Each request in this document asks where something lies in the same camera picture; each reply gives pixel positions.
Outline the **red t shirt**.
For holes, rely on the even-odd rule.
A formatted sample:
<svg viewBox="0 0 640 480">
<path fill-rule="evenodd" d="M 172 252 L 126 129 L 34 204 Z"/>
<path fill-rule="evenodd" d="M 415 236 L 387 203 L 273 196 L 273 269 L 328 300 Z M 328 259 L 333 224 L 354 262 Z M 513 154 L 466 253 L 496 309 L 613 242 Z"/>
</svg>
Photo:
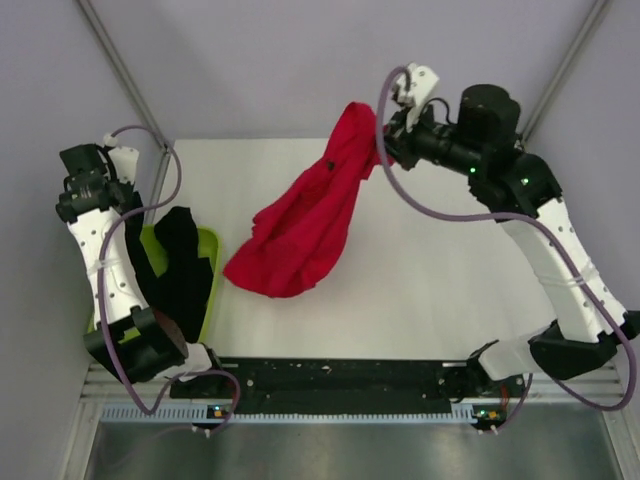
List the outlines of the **red t shirt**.
<svg viewBox="0 0 640 480">
<path fill-rule="evenodd" d="M 345 107 L 323 155 L 253 217 L 251 236 L 224 268 L 231 284 L 291 298 L 331 272 L 346 246 L 361 183 L 380 164 L 375 127 L 369 105 Z"/>
</svg>

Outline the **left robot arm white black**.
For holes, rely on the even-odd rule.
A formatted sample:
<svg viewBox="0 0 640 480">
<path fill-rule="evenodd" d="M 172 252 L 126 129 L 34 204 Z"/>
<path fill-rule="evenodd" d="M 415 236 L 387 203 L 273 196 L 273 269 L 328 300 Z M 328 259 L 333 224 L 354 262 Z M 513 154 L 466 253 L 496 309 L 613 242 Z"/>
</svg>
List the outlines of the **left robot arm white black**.
<svg viewBox="0 0 640 480">
<path fill-rule="evenodd" d="M 216 396 L 227 374 L 201 340 L 215 256 L 186 207 L 145 225 L 134 180 L 138 156 L 97 144 L 60 153 L 68 174 L 56 212 L 80 249 L 94 296 L 83 342 L 118 380 L 192 375 L 197 390 Z"/>
</svg>

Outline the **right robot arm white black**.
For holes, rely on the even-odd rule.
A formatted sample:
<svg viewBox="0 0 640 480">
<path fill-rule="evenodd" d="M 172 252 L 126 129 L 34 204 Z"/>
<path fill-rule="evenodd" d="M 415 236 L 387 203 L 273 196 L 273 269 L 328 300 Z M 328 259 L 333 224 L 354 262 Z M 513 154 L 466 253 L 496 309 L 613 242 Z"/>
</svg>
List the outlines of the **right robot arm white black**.
<svg viewBox="0 0 640 480">
<path fill-rule="evenodd" d="M 515 242 L 549 299 L 554 317 L 541 331 L 495 340 L 474 351 L 465 379 L 487 396 L 503 380 L 542 372 L 559 387 L 600 368 L 623 352 L 630 369 L 619 401 L 628 405 L 638 373 L 632 341 L 639 315 L 625 308 L 601 279 L 569 218 L 562 188 L 548 164 L 528 153 L 516 131 L 521 109 L 503 88 L 466 88 L 455 121 L 435 119 L 433 84 L 391 79 L 380 102 L 398 111 L 376 126 L 376 146 L 384 168 L 413 168 L 427 160 L 466 177 L 471 195 L 483 206 L 476 214 L 449 221 L 492 221 Z"/>
</svg>

